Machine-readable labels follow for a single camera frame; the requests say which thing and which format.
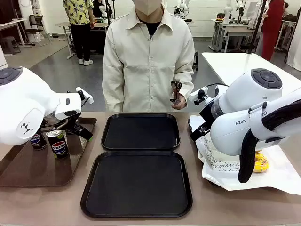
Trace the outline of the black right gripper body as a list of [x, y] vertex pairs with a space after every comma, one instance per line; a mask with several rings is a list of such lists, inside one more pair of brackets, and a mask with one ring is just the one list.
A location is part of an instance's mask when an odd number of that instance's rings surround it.
[[206, 135], [213, 124], [213, 115], [211, 113], [212, 105], [206, 105], [204, 109], [200, 112], [200, 116], [205, 120], [205, 122], [200, 126], [201, 136]]

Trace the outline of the black Pepsi lime can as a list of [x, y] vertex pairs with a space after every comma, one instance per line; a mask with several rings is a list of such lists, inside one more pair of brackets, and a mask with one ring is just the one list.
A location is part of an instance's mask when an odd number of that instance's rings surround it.
[[42, 133], [36, 133], [29, 141], [34, 150], [42, 150], [47, 147], [47, 142]]
[[46, 136], [56, 159], [64, 159], [69, 155], [67, 142], [61, 130], [48, 131]]

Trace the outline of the silver serving tongs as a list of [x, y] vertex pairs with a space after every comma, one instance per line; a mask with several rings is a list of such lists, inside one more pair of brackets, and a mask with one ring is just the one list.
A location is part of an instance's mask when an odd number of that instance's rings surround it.
[[179, 81], [171, 81], [171, 87], [173, 90], [172, 98], [170, 99], [170, 102], [172, 102], [174, 105], [178, 105], [180, 103], [180, 89], [182, 87], [182, 84]]

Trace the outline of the person right forearm cream sleeve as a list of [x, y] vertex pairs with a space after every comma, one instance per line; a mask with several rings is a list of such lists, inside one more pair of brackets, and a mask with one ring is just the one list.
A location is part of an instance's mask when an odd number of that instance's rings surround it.
[[103, 95], [107, 110], [122, 112], [124, 103], [124, 75], [123, 65], [119, 61], [103, 62]]

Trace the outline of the white script-print paper tray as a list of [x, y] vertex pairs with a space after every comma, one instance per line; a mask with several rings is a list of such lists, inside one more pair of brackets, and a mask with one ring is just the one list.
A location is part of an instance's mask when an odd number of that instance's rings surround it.
[[220, 152], [208, 153], [204, 157], [212, 170], [225, 172], [238, 172], [240, 169], [239, 157], [228, 156]]

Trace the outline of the brown plastic serving tray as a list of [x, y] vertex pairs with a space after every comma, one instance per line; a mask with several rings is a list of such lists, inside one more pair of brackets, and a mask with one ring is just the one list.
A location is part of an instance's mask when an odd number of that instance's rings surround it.
[[54, 187], [68, 184], [84, 153], [87, 140], [64, 134], [69, 155], [56, 159], [50, 145], [34, 150], [31, 143], [11, 147], [0, 157], [0, 187]]

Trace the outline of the white rectangular table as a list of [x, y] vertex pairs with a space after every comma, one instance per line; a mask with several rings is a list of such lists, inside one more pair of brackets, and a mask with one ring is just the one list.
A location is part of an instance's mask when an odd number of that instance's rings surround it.
[[218, 78], [226, 85], [230, 85], [249, 69], [263, 68], [280, 77], [283, 83], [283, 95], [301, 88], [301, 80], [256, 54], [203, 52], [202, 56]]

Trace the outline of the large white paper sheet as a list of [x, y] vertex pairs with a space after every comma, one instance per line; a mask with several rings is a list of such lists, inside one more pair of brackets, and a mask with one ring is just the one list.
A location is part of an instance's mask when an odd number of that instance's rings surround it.
[[213, 170], [214, 178], [227, 191], [272, 187], [289, 194], [301, 195], [301, 177], [280, 146], [265, 148], [261, 153], [268, 158], [269, 169], [264, 173], [252, 173], [247, 183], [238, 181], [238, 172]]

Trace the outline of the grey background work table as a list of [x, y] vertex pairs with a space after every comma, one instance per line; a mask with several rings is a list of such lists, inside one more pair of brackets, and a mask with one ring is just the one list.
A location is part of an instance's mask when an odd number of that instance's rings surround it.
[[229, 52], [239, 50], [244, 41], [250, 44], [252, 31], [248, 25], [239, 23], [223, 24], [221, 19], [211, 19], [214, 22], [214, 29], [209, 48], [213, 52]]

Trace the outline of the small grey side table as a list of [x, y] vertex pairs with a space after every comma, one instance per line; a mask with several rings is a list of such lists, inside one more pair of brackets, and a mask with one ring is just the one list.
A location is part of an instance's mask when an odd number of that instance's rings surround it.
[[61, 23], [55, 24], [55, 26], [63, 28], [64, 36], [67, 41], [67, 47], [68, 47], [68, 51], [69, 51], [69, 55], [67, 56], [67, 59], [70, 59], [76, 55], [76, 53], [74, 51], [72, 51], [72, 49], [71, 49], [72, 40], [71, 40], [70, 24], [69, 24], [69, 22], [61, 22]]

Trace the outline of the person in red dress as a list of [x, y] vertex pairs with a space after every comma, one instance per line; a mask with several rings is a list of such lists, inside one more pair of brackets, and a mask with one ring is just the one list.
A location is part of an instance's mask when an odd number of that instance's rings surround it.
[[256, 53], [267, 61], [272, 58], [284, 11], [284, 0], [271, 0], [268, 4], [256, 50]]

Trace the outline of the person in yellow floral shirt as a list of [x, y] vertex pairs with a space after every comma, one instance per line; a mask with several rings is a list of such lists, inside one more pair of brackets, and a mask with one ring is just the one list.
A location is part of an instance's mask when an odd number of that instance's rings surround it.
[[80, 65], [93, 64], [90, 58], [90, 32], [94, 28], [92, 0], [63, 0]]

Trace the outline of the white desk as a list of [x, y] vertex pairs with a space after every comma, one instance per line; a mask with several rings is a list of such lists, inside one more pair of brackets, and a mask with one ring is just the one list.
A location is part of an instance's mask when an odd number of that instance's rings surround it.
[[25, 42], [23, 40], [22, 34], [21, 34], [21, 30], [20, 30], [20, 23], [26, 21], [26, 18], [15, 18], [12, 19], [11, 22], [5, 23], [5, 24], [0, 24], [0, 31], [11, 28], [11, 27], [16, 27], [17, 31], [18, 31], [18, 35], [21, 41], [21, 47], [29, 47], [25, 45]]

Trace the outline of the black and white background robot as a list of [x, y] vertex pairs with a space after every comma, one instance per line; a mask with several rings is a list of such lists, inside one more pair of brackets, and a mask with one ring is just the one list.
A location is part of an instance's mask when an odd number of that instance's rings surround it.
[[108, 18], [113, 14], [113, 10], [109, 3], [106, 3], [106, 0], [93, 0], [93, 15], [96, 18]]

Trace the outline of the beige face mask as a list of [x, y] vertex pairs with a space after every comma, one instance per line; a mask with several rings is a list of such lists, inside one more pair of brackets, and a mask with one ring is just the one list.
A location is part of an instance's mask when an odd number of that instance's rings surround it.
[[161, 7], [162, 0], [132, 0], [135, 9], [149, 16]]

